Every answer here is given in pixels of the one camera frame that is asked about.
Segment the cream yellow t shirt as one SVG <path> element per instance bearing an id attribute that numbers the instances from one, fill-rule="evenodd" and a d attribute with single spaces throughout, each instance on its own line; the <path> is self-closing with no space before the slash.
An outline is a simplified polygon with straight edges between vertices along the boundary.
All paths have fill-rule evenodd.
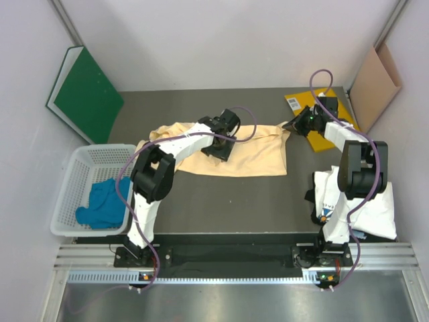
<path id="1" fill-rule="evenodd" d="M 229 159 L 224 162 L 200 150 L 187 158 L 176 157 L 176 170 L 191 174 L 222 177 L 285 176 L 286 140 L 290 133 L 281 125 L 242 125 L 235 135 Z"/>

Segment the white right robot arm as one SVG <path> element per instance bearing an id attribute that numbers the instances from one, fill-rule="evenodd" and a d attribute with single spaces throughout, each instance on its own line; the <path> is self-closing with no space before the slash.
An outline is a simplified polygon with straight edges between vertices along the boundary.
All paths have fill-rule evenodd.
<path id="1" fill-rule="evenodd" d="M 386 190 L 389 150 L 386 142 L 374 141 L 345 119 L 339 119 L 336 97 L 318 96 L 315 101 L 282 128 L 304 137 L 315 131 L 342 152 L 336 178 L 339 201 L 322 228 L 324 241 L 312 250 L 314 260 L 326 266 L 338 255 L 335 246 L 349 242 L 353 223 L 364 206 Z"/>

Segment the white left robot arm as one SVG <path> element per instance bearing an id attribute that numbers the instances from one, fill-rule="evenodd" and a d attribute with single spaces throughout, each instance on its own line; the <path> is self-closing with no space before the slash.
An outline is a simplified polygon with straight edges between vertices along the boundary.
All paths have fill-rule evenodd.
<path id="1" fill-rule="evenodd" d="M 151 260 L 148 245 L 154 239 L 158 207 L 172 188 L 177 164 L 196 152 L 227 161 L 240 125 L 239 117 L 225 109 L 218 117 L 198 120 L 176 139 L 158 139 L 143 146 L 130 175 L 133 203 L 128 210 L 133 223 L 123 243 L 132 262 L 145 266 Z"/>

